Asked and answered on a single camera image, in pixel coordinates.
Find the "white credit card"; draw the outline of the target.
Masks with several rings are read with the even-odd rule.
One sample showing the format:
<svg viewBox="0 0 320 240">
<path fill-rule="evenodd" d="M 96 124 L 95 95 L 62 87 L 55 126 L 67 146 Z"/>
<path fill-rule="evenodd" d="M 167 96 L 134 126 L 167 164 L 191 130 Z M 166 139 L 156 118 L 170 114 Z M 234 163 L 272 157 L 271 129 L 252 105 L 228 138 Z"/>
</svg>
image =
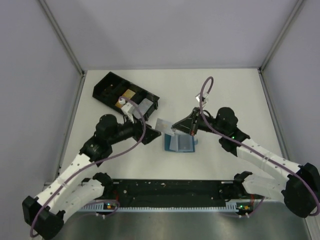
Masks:
<svg viewBox="0 0 320 240">
<path fill-rule="evenodd" d="M 172 125 L 173 125 L 172 122 L 158 118 L 154 129 L 161 133 L 174 136 L 175 130 L 173 130 Z"/>
</svg>

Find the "blue card holder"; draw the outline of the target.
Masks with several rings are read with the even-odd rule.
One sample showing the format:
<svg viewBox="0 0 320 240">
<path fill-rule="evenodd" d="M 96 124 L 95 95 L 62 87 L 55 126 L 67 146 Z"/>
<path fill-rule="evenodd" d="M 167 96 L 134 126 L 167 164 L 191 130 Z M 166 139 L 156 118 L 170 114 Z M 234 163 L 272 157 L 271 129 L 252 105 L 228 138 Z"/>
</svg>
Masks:
<svg viewBox="0 0 320 240">
<path fill-rule="evenodd" d="M 174 136 L 164 135 L 164 150 L 175 153 L 194 153 L 198 139 L 187 134 L 176 134 Z"/>
</svg>

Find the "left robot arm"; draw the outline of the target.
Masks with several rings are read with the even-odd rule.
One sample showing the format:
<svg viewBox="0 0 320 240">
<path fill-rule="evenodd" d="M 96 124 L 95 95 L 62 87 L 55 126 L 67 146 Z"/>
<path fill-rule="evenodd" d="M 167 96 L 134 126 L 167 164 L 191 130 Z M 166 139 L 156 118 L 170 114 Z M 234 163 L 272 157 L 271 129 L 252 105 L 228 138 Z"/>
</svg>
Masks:
<svg viewBox="0 0 320 240">
<path fill-rule="evenodd" d="M 42 192 L 22 202 L 30 237 L 51 240 L 80 208 L 103 195 L 111 178 L 100 171 L 102 163 L 121 157 L 139 144 L 147 145 L 161 136 L 144 119 L 124 117 L 119 123 L 112 114 L 100 117 L 93 136 L 70 165 Z"/>
</svg>

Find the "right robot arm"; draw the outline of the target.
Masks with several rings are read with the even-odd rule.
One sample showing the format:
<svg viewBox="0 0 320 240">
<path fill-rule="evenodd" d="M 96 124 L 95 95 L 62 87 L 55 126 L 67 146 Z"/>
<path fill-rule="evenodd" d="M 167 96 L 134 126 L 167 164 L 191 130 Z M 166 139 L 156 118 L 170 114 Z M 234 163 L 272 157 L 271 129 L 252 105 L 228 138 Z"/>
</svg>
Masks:
<svg viewBox="0 0 320 240">
<path fill-rule="evenodd" d="M 260 195 L 285 204 L 300 218 L 320 213 L 320 173 L 311 163 L 292 162 L 256 143 L 238 127 L 238 118 L 229 107 L 218 110 L 216 117 L 205 115 L 195 107 L 191 114 L 174 123 L 172 128 L 191 136 L 198 131 L 219 135 L 221 147 L 235 157 L 248 161 L 271 178 L 243 172 L 235 175 L 248 194 Z"/>
</svg>

